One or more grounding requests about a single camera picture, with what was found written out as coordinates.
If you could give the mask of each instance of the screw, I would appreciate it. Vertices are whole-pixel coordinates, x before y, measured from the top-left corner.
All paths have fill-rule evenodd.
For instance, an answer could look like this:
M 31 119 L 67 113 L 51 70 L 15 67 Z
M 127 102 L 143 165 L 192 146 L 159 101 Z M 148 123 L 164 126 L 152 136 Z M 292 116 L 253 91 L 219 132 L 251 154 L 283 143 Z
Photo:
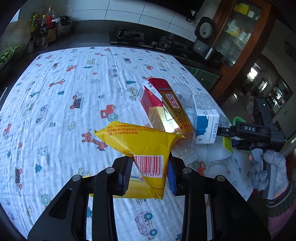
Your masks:
M 115 169 L 113 168 L 113 167 L 108 167 L 107 169 L 106 169 L 106 172 L 107 173 L 112 173 L 112 172 L 114 172 L 115 171 Z
M 218 180 L 219 182 L 224 182 L 224 181 L 225 181 L 225 177 L 219 175 L 219 176 L 217 176 L 217 180 Z
M 73 177 L 72 177 L 72 180 L 74 181 L 74 182 L 77 182 L 77 181 L 79 181 L 80 180 L 80 175 L 74 175 Z
M 192 172 L 192 170 L 191 170 L 191 168 L 189 168 L 189 167 L 185 167 L 185 168 L 183 169 L 183 172 L 189 174 L 189 173 Z

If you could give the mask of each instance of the green vegetable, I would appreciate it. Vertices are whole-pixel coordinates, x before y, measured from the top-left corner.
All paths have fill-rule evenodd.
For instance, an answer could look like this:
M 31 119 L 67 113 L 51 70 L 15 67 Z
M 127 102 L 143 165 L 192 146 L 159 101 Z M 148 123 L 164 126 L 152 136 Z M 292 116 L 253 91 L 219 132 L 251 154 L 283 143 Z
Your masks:
M 6 49 L 6 51 L 2 54 L 0 54 L 0 69 L 3 65 L 6 64 L 6 62 L 14 55 L 15 51 L 21 47 L 22 45 L 18 45 L 16 47 L 10 47 Z

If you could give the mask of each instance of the teddy bear print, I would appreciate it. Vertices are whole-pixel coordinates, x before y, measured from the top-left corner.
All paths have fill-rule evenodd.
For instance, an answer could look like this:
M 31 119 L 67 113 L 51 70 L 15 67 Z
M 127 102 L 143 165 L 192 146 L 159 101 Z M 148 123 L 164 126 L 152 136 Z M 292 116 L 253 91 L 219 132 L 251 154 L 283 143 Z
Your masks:
M 47 147 L 40 147 L 40 149 L 38 149 L 38 154 L 40 154 L 41 156 L 47 156 L 47 152 L 48 152 L 48 146 Z

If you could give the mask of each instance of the knit glove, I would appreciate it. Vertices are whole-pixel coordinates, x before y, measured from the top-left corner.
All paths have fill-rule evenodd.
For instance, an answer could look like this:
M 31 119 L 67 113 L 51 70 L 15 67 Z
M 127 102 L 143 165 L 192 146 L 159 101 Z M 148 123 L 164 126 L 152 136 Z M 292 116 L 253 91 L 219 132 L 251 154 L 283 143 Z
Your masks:
M 278 152 L 269 150 L 263 153 L 263 160 L 276 166 L 276 184 L 274 190 L 274 198 L 276 198 L 288 187 L 286 160 Z M 267 171 L 261 171 L 261 163 L 253 160 L 251 155 L 249 156 L 249 161 L 252 186 L 258 191 L 262 191 L 268 185 L 268 180 L 266 179 Z

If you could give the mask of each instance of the white milk carton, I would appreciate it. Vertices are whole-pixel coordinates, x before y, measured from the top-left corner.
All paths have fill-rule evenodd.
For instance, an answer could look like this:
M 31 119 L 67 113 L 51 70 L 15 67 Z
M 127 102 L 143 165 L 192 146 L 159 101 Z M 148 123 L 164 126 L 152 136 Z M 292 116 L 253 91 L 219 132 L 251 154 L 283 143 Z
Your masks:
M 196 144 L 212 144 L 215 142 L 220 114 L 208 93 L 193 95 L 197 121 L 193 123 L 197 136 Z

